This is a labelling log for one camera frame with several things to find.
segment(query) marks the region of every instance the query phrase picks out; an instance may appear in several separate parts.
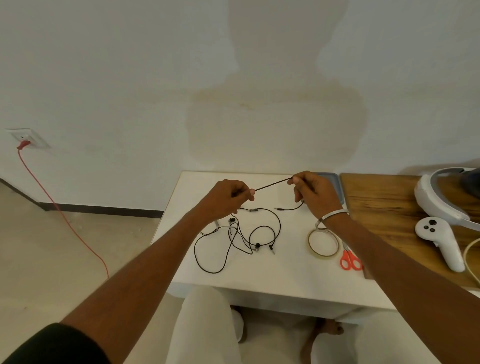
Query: baseboard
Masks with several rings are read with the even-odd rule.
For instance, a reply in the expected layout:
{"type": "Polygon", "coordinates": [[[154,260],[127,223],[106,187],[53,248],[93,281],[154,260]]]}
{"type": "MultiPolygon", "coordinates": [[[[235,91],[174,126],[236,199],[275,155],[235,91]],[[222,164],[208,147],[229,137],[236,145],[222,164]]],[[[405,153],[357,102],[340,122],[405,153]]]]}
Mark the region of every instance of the baseboard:
{"type": "MultiPolygon", "coordinates": [[[[44,211],[54,211],[55,206],[48,202],[38,202],[31,197],[24,194],[19,189],[13,187],[7,181],[0,178],[0,183],[4,184],[12,191],[17,192],[20,196],[26,198],[32,204],[37,205],[44,211]]],[[[117,215],[117,216],[134,216],[139,218],[161,218],[163,211],[161,210],[139,210],[136,208],[121,208],[121,207],[105,207],[105,206],[85,206],[85,205],[69,205],[58,204],[60,210],[65,212],[83,212],[86,214],[102,214],[102,215],[117,215]]]]}

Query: person's left hand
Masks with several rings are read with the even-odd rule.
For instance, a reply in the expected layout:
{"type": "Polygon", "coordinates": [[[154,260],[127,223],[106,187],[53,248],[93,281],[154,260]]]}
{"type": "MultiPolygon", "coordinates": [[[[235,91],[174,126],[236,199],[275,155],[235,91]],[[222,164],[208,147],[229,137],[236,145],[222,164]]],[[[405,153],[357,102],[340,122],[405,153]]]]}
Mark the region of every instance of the person's left hand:
{"type": "Polygon", "coordinates": [[[236,214],[245,202],[255,200],[253,195],[255,190],[248,188],[242,181],[219,181],[194,210],[210,224],[232,213],[236,214]]]}

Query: person's left arm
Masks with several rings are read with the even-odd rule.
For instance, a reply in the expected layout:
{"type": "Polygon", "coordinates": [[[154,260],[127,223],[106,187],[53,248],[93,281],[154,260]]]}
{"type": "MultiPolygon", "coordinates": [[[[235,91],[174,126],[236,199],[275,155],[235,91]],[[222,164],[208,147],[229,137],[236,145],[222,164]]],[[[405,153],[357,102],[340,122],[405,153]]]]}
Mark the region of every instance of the person's left arm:
{"type": "Polygon", "coordinates": [[[125,361],[153,314],[190,245],[209,223],[236,213],[255,190],[224,180],[170,231],[128,263],[61,323],[95,341],[112,364],[125,361]]]}

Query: wall socket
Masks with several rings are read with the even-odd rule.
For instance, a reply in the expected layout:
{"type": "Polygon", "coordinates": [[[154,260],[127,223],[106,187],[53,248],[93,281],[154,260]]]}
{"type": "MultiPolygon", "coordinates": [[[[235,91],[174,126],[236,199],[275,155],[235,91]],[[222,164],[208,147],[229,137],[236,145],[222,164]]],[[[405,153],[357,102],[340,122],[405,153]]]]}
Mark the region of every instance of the wall socket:
{"type": "Polygon", "coordinates": [[[32,129],[5,129],[5,131],[11,134],[18,143],[24,140],[32,142],[27,148],[46,149],[50,146],[32,129]]]}

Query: white pants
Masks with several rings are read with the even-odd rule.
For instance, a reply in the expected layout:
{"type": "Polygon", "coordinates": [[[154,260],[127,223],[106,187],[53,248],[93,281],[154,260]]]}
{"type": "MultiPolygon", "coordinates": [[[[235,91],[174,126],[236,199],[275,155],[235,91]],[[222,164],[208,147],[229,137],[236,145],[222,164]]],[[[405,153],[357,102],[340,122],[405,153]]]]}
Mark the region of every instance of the white pants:
{"type": "MultiPolygon", "coordinates": [[[[196,287],[183,302],[167,364],[241,364],[237,338],[243,324],[239,328],[234,321],[238,323],[220,292],[211,287],[196,287]]],[[[387,312],[373,315],[344,335],[319,335],[312,349],[312,364],[333,363],[439,362],[399,313],[387,312]]]]}

